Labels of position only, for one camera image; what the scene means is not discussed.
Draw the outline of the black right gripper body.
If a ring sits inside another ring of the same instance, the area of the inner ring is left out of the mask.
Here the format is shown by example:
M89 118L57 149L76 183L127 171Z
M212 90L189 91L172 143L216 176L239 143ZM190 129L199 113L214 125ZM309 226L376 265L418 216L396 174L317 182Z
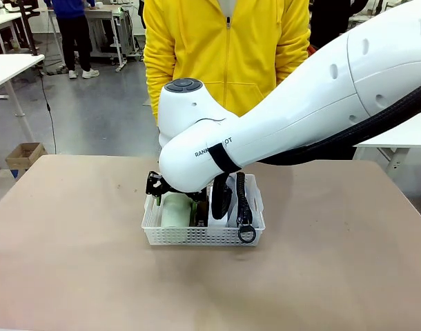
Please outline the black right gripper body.
M161 174L151 170L146 180L146 194L155 198L168 192L184 194L193 201L201 201L201 192L180 192L170 186Z

